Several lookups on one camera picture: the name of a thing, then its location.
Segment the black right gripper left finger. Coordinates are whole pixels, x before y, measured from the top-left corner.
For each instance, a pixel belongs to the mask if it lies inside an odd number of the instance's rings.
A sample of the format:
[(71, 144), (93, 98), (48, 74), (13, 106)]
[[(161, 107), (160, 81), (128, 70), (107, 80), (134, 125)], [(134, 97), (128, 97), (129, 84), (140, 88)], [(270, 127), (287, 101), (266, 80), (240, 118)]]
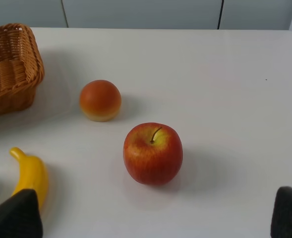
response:
[(0, 204), (0, 238), (42, 238), (36, 191), (22, 189)]

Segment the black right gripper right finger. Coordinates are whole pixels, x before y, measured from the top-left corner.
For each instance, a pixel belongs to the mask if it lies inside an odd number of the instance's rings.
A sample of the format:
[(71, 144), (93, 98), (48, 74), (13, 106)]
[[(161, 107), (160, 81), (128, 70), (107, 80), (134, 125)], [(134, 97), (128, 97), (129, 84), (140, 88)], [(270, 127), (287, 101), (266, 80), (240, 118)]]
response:
[(292, 187), (282, 186), (276, 193), (270, 236), (292, 238)]

